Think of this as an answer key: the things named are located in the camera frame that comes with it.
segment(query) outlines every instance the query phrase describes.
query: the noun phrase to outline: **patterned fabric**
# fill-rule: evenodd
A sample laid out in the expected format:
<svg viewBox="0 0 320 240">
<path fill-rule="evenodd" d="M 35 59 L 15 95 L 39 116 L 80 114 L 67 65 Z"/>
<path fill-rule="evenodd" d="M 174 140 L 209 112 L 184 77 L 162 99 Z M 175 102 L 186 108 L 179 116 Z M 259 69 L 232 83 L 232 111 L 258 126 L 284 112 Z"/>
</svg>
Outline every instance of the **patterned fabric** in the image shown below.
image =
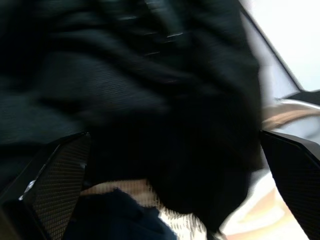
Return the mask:
<svg viewBox="0 0 320 240">
<path fill-rule="evenodd" d="M 164 207 L 145 179 L 105 182 L 82 191 L 81 195 L 109 193 L 116 188 L 129 194 L 144 207 L 156 207 L 160 212 L 159 217 L 172 229 L 178 240 L 207 239 L 206 227 L 199 218 L 193 214 L 179 214 Z"/>
</svg>

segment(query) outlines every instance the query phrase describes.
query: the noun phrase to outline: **white wall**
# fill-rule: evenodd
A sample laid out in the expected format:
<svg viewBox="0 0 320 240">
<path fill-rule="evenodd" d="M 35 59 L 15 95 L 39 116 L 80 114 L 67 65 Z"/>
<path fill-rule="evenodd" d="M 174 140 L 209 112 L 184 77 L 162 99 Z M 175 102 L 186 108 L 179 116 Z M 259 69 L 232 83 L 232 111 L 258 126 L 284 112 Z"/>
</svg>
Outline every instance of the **white wall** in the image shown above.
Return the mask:
<svg viewBox="0 0 320 240">
<path fill-rule="evenodd" d="M 320 90 L 320 1 L 242 1 L 300 85 Z"/>
</svg>

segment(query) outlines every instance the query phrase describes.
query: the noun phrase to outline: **person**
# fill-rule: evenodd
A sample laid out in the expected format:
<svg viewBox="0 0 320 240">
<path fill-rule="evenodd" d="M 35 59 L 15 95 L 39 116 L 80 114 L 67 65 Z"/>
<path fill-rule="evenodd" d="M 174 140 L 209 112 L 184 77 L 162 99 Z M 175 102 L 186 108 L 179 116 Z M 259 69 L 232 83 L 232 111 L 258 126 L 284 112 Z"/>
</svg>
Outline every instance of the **person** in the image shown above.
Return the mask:
<svg viewBox="0 0 320 240">
<path fill-rule="evenodd" d="M 262 167 L 240 3 L 1 4 L 1 186 L 44 144 L 89 131 L 91 185 L 148 178 L 168 208 L 217 232 Z"/>
</svg>

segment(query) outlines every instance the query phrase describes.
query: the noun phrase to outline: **black plastic panel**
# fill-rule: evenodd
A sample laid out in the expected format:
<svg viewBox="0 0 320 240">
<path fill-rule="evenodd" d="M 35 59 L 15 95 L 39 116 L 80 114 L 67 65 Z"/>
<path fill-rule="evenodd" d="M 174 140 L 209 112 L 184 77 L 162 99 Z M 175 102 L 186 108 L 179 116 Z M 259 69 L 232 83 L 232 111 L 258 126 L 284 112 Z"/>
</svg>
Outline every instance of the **black plastic panel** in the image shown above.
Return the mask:
<svg viewBox="0 0 320 240">
<path fill-rule="evenodd" d="M 320 239 L 320 146 L 299 137 L 261 132 L 276 186 L 310 240 Z"/>
<path fill-rule="evenodd" d="M 0 196 L 0 239 L 61 240 L 82 189 L 86 133 L 46 146 Z"/>
</svg>

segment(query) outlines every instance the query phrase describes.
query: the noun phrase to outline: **white surface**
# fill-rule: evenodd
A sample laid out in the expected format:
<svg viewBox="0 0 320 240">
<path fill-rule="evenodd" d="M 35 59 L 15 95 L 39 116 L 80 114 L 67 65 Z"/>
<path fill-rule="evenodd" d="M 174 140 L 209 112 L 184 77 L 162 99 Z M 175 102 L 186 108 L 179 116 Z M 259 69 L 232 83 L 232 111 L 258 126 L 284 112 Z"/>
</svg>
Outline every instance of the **white surface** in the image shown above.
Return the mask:
<svg viewBox="0 0 320 240">
<path fill-rule="evenodd" d="M 320 1 L 242 0 L 307 91 L 320 89 Z"/>
<path fill-rule="evenodd" d="M 242 18 L 242 21 L 251 49 L 261 64 L 259 80 L 263 105 L 272 105 L 275 99 L 298 93 L 298 89 L 293 85 L 259 33 L 245 17 Z"/>
</svg>

